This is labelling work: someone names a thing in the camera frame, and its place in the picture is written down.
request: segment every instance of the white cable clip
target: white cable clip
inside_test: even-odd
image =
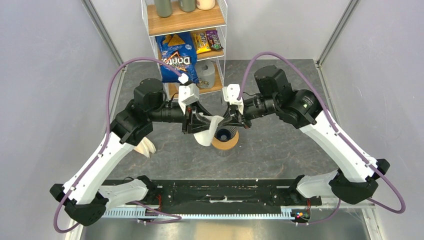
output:
[[[185,84],[189,81],[189,76],[185,73],[182,73],[181,76],[178,77],[178,81],[182,84]]]

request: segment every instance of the round cork pad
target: round cork pad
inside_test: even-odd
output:
[[[239,141],[239,131],[236,130],[235,136],[228,141],[220,141],[216,137],[212,139],[212,145],[219,150],[230,150],[234,148]]]

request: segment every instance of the plastic container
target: plastic container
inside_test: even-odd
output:
[[[193,12],[196,9],[196,0],[178,0],[179,8],[186,13]]]
[[[215,7],[215,0],[196,0],[196,6],[200,10],[211,10]]]
[[[156,13],[161,18],[167,18],[172,14],[171,0],[154,0]]]

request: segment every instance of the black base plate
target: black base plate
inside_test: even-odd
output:
[[[103,185],[119,185],[131,180],[106,180]],[[307,206],[307,199],[288,201],[294,179],[230,180],[151,180],[161,196],[161,210],[170,214],[279,214],[281,206]],[[155,197],[145,201],[158,205]],[[312,206],[321,206],[321,198],[310,198]]]

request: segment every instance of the white wall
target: white wall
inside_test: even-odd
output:
[[[422,239],[424,214],[424,1],[360,1],[324,62],[340,124],[365,151],[391,163],[403,215],[378,208],[389,240]],[[375,199],[399,209],[379,180]]]
[[[123,60],[151,56],[141,0],[92,0]],[[349,0],[227,0],[227,59],[317,59]]]
[[[117,65],[81,1],[0,1],[0,239],[63,239],[49,193],[96,149]],[[69,217],[62,212],[60,226]]]

